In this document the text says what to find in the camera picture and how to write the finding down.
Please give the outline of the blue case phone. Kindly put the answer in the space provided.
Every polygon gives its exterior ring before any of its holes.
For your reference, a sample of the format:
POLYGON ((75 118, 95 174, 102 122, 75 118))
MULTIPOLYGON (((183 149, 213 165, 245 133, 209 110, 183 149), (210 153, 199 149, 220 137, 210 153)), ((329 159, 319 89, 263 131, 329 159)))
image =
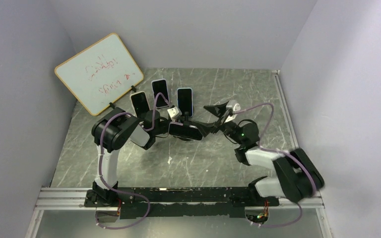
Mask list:
POLYGON ((193 117, 193 91, 189 87, 177 89, 177 106, 182 112, 182 115, 188 114, 193 117))

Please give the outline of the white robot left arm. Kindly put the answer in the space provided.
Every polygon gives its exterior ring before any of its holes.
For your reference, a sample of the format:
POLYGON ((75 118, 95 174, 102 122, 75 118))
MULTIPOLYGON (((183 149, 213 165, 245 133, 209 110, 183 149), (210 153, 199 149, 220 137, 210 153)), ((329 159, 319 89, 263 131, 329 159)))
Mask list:
POLYGON ((161 117, 158 111, 149 111, 148 119, 140 119, 119 107, 99 119, 91 134, 98 150, 97 176, 92 189, 87 191, 86 207, 131 206, 137 193, 133 188, 119 188, 117 163, 121 148, 127 141, 147 150, 156 137, 166 134, 170 117, 161 117))

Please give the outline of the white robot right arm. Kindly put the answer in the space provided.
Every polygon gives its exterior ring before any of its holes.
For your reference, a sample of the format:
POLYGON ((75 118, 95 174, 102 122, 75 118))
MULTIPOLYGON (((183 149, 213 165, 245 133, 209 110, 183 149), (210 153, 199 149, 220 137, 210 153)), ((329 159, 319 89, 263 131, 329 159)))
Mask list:
POLYGON ((235 100, 219 105, 204 106, 204 109, 218 118, 208 125, 209 131, 221 131, 232 142, 238 144, 235 156, 246 166, 261 166, 275 172, 276 177, 260 177, 249 185, 248 200, 260 205, 267 197, 286 198, 293 203, 313 197, 325 186, 323 177, 302 148, 291 151, 267 149, 261 139, 272 120, 273 113, 262 130, 252 119, 235 123, 242 114, 240 104, 235 100))

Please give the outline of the pink case phone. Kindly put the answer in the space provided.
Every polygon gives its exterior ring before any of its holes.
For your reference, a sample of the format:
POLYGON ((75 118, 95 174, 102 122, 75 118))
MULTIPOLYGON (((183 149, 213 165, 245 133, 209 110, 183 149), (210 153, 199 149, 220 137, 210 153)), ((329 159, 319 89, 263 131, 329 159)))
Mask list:
POLYGON ((130 95, 130 101, 132 103, 135 115, 138 118, 145 118, 147 112, 150 111, 149 102, 144 91, 135 92, 130 95))

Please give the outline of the lavender case phone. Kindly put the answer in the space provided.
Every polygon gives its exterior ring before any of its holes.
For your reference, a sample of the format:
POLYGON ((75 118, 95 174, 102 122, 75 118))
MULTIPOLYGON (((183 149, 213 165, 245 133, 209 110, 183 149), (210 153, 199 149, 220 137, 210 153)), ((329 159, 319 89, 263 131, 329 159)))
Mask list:
POLYGON ((158 94, 161 94, 155 100, 156 108, 160 109, 160 108, 167 107, 168 103, 170 102, 168 87, 167 87, 167 80, 164 78, 153 80, 151 81, 151 86, 152 86, 154 98, 156 98, 158 94))

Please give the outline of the white case phone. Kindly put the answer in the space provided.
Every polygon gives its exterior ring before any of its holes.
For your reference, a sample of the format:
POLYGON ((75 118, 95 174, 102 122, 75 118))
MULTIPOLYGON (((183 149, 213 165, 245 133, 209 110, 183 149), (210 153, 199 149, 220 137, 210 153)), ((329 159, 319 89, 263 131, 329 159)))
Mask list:
POLYGON ((185 125, 179 122, 171 122, 168 127, 168 134, 181 139, 202 140, 203 136, 199 129, 193 125, 185 125))

